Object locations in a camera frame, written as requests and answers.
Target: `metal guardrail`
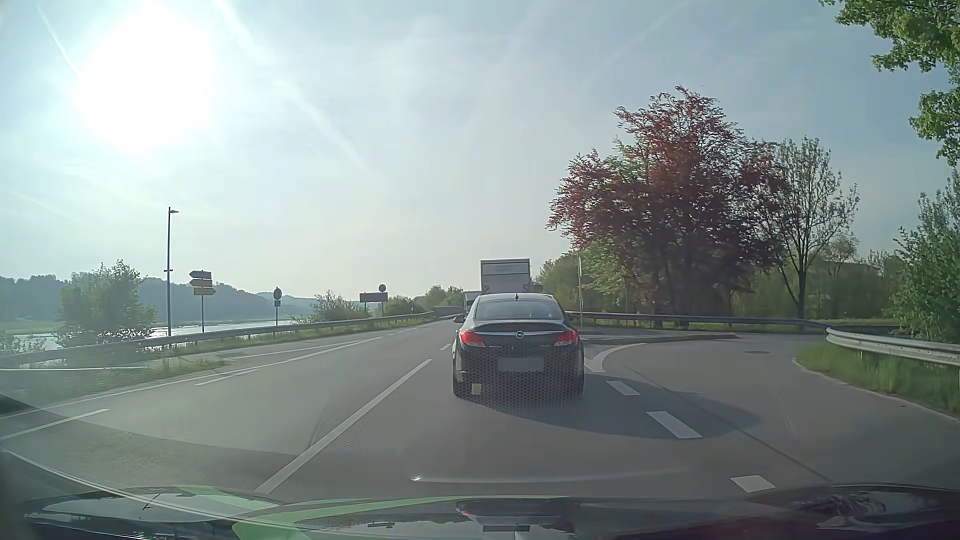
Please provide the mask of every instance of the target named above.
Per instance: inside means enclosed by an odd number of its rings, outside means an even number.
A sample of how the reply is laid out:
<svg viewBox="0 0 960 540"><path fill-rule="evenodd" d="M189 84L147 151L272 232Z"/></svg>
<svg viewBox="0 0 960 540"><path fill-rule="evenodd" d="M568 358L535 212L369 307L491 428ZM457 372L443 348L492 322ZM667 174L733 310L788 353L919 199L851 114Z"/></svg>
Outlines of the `metal guardrail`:
<svg viewBox="0 0 960 540"><path fill-rule="evenodd" d="M291 324L282 326L255 327L234 330L207 331L202 333L185 333L182 335L170 335L162 337L148 337L146 339L133 339L129 341L117 341L114 343L102 343L98 345L81 345L78 347L65 347L62 349L51 349L49 351L38 351L36 353L23 353L19 355L0 356L0 367L10 368L23 364L41 362L45 360L57 360L79 356L96 356L116 353L134 352L138 350L151 349L153 347L163 347L166 345L177 345L180 343L193 343L197 341L208 341L212 339L223 339L226 337L240 337L246 335L259 335L265 333L284 333L291 331L316 330L324 328L347 327L355 325L367 325L371 323L390 323L393 321L404 321L410 319L422 319L432 317L433 311L424 313L411 313L409 315L392 315L390 317L370 317L367 319L348 319L345 321L324 321L321 323Z"/></svg>
<svg viewBox="0 0 960 540"><path fill-rule="evenodd" d="M950 343L935 343L932 341L920 341L917 339L905 339L902 337L892 337L888 335L875 335L870 333L860 333L853 331L844 331L841 328L835 328L831 325L817 321L808 321L804 319L765 319L759 317L714 317L701 315L666 315L666 314L644 314L644 313L600 313L584 311L569 311L574 319L581 315L587 319L608 319L608 320L628 320L628 321L669 321L680 323L725 323L741 325L782 325L782 326L800 326L807 328L821 329L827 332L827 341L864 353L875 353L879 355L899 356L902 358L912 358L925 362L932 362L942 365L960 366L960 345Z"/></svg>

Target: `asphalt road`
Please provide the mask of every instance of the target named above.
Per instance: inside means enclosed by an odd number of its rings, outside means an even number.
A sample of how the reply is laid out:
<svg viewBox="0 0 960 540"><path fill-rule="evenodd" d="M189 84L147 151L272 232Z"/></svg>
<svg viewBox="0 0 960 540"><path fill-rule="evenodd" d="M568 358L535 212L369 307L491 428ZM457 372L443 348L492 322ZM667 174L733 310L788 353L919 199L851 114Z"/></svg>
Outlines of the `asphalt road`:
<svg viewBox="0 0 960 540"><path fill-rule="evenodd" d="M289 501L695 498L822 483L960 488L947 416L806 372L815 337L588 346L582 399L454 398L456 325L245 349L234 363L0 419L0 445L113 487Z"/></svg>

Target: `taillight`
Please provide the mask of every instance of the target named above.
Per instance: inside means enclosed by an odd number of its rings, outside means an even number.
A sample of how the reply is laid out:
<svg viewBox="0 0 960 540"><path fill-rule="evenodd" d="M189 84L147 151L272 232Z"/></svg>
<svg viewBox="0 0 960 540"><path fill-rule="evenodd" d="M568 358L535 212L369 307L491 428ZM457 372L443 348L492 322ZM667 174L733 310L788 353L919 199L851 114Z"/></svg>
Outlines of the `taillight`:
<svg viewBox="0 0 960 540"><path fill-rule="evenodd" d="M472 330L461 331L460 342L468 347L486 347L487 346L487 344L483 342L483 338L480 337L480 334Z"/></svg>
<svg viewBox="0 0 960 540"><path fill-rule="evenodd" d="M554 347L565 347L566 345L575 345L577 343L577 331L567 329L557 334L557 341Z"/></svg>

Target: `white solid line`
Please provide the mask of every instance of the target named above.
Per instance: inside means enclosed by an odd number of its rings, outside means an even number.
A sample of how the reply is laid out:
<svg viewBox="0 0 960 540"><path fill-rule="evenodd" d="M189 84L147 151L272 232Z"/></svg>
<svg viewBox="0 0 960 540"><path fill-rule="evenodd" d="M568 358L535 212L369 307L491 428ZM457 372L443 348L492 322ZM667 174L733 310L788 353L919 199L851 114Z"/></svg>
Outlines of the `white solid line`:
<svg viewBox="0 0 960 540"><path fill-rule="evenodd" d="M692 430L687 424L677 420L677 417L665 410L655 410L653 412L647 412L647 414L657 422L660 422L661 426L667 428L671 433L676 435L678 439L699 439L703 436Z"/></svg>
<svg viewBox="0 0 960 540"><path fill-rule="evenodd" d="M620 345L619 347L613 347L612 349L607 349L606 351L601 351L600 354L598 354L597 356L594 356L593 358L589 358L587 361L585 361L584 367L586 367L593 373L603 373L604 371L606 371L603 369L604 358L609 356L611 353L616 353L621 349L626 349L627 347L634 347L635 345L643 345L643 343L628 343L626 345Z"/></svg>
<svg viewBox="0 0 960 540"><path fill-rule="evenodd" d="M747 493L753 493L755 491L763 491L764 489L773 489L776 487L774 484L770 483L764 477L760 475L750 475L748 477L731 477L733 483L740 486L741 489Z"/></svg>
<svg viewBox="0 0 960 540"><path fill-rule="evenodd" d="M306 449L303 454L298 455L294 458L293 461L287 463L282 469L276 472L273 476L269 477L267 481L260 484L255 491L260 493L270 493L275 490L277 486L281 485L284 480L290 478L296 471L306 464L314 455L320 453L321 450L326 448L330 443L332 443L337 437L343 434L350 426L356 423L357 420L363 418L363 415L370 412L376 404L382 402L387 396L393 393L394 390L399 388L401 384L404 384L408 379L413 377L420 369L423 368L426 364L430 363L430 360L433 358L428 358L420 363L419 366L407 372L406 375L399 378L396 382L387 386L387 389L380 392L375 398L370 400L366 405L360 407L356 412L349 415L347 420L344 420L336 428L330 431L330 433L324 435L319 441L313 443L310 448Z"/></svg>
<svg viewBox="0 0 960 540"><path fill-rule="evenodd" d="M241 371L240 373L233 373L233 374L227 375L227 376L225 376L225 377L220 377L219 379L205 380L205 381L203 381L203 382L198 382L198 383L194 384L194 386L203 386L204 384L210 384L211 382L217 382L218 380L230 379L230 378L233 378L233 377L237 377L238 375L247 375L248 373L253 373L254 371L256 371L256 370L258 370L258 369L260 369L260 368L255 367L255 368L249 369L249 370L247 370L247 371Z"/></svg>
<svg viewBox="0 0 960 540"><path fill-rule="evenodd" d="M238 356L237 358L256 358L256 357L258 357L258 356L282 355L283 353L299 353L300 351L313 351L314 349L322 349L323 347L335 347L335 346L337 346L337 345L347 345L347 344L349 344L349 343L358 343L358 342L359 342L359 340L356 340L356 341L340 341L340 342L337 342L337 343L324 343L323 345L317 345L317 346L314 346L314 347L303 347L303 348L301 348L301 349L287 349L287 350L285 350L285 351L271 351L271 352L269 352L269 353L257 353L256 355L243 355L243 356ZM230 351L231 351L231 349L227 349L227 350L225 350L224 352L225 352L225 353L229 353Z"/></svg>
<svg viewBox="0 0 960 540"><path fill-rule="evenodd" d="M102 408L100 410L95 410L93 412L87 412L84 414L78 414L77 416L71 416L69 418L64 418L63 420L58 420L57 422L51 422L50 424L44 424L42 426L37 426L35 428L30 428L28 430L18 431L16 433L11 433L9 435L4 435L0 437L0 441L5 441L7 439L13 439L14 437L19 437L20 435L26 435L27 433L33 433L34 431L46 430L47 428L52 428L53 426L59 426L60 424L66 424L67 422L73 422L74 420L80 420L81 418L86 418L87 416L93 416L94 414L100 414L101 412L107 412L108 408Z"/></svg>
<svg viewBox="0 0 960 540"><path fill-rule="evenodd" d="M626 384L625 382L623 382L622 380L608 380L608 381L607 381L607 384L609 384L610 386L616 388L616 391L617 391L617 392L620 392L620 393L623 394L624 396L639 396L639 395L640 395L639 392L637 392L636 390L634 390L634 389L631 388L630 386L627 386L627 384Z"/></svg>
<svg viewBox="0 0 960 540"><path fill-rule="evenodd" d="M258 368L261 368L261 367L271 367L271 366L276 366L276 365L279 365L279 364L285 364L285 363L287 363L287 362L293 362L293 361L297 361L297 360L303 360L303 359L305 359L305 358L310 358L311 356L325 355L325 354L327 354L327 353L332 353L332 352L334 352L334 351L339 351L339 350L341 350L341 349L345 349L345 348L347 348L347 347L352 347L352 346L354 346L354 345L360 345L360 344L363 344L363 343L368 343L368 342L370 342L370 341L375 341L375 340L377 340L377 339L382 339L383 337L385 337L385 336L383 336L383 335L378 335L377 337L371 337L370 339L364 339L364 340L361 340L361 341L354 341L354 342L348 343L348 344L346 344L346 345L341 345L340 347L334 347L333 349L326 349L325 351L318 351L318 352L316 352L316 353L310 353L309 355L295 356L295 357L293 357L293 358L287 358L287 359L285 359L285 360L280 360L280 361L277 361L277 362L271 362L271 363L269 363L269 364L263 364L263 365L259 365L259 366L255 366L255 367L258 367ZM107 395L104 395L104 396L93 396L92 398L83 398L83 399L80 399L80 400L76 400L76 401L72 401L72 402L66 402L66 403L63 403L63 404L44 405L44 406L41 407L41 408L36 408L36 409L33 409L33 410L24 410L24 411L22 411L22 412L15 412L14 414L8 414L8 415L5 415L5 416L0 416L0 420L6 420L6 419L8 419L8 418L13 418L14 416L21 416L21 415L23 415L23 414L30 414L30 413L32 413L32 412L38 412L38 411L41 411L41 410L50 410L50 409L52 409L52 408L59 408L59 407L62 407L62 406L77 405L77 404L82 404L82 403L86 403L86 402L92 402L92 401L94 401L94 400L103 400L104 398L115 398L115 397L117 397L117 396L123 396L124 394L131 394L131 393L133 393L133 392L142 392L143 390L153 390L154 388L161 388L161 387L163 387L163 386L169 386L169 385L171 385L171 384L180 384L180 383L182 383L182 382L191 382L191 381L193 381L193 380L208 379L208 378L210 378L210 377L221 377L221 376L223 376L223 375L228 375L228 374L230 374L230 373L237 373L237 372L247 371L247 370L249 370L250 368L251 368L251 366L247 366L247 367L244 367L244 368L235 369L235 370L233 370L233 371L221 371L221 372L215 372L215 373L208 373L208 374L206 374L206 375L200 375L200 376L191 377L191 378L188 378L188 379L168 380L167 382L161 382L160 384L152 384L152 385L150 385L150 386L143 386L143 387L141 387L141 388L131 388L130 390L122 390L122 391L120 391L120 392L114 392L114 393L112 393L112 394L107 394Z"/></svg>

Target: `black sedan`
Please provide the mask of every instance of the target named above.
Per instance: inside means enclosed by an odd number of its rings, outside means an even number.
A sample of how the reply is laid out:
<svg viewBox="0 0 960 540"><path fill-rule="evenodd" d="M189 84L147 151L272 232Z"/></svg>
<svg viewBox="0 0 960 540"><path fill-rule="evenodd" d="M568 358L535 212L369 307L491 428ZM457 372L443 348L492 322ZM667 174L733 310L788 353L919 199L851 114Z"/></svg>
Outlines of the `black sedan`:
<svg viewBox="0 0 960 540"><path fill-rule="evenodd" d="M535 382L544 397L584 391L584 344L548 294L485 294L453 343L453 393L478 396L514 382Z"/></svg>

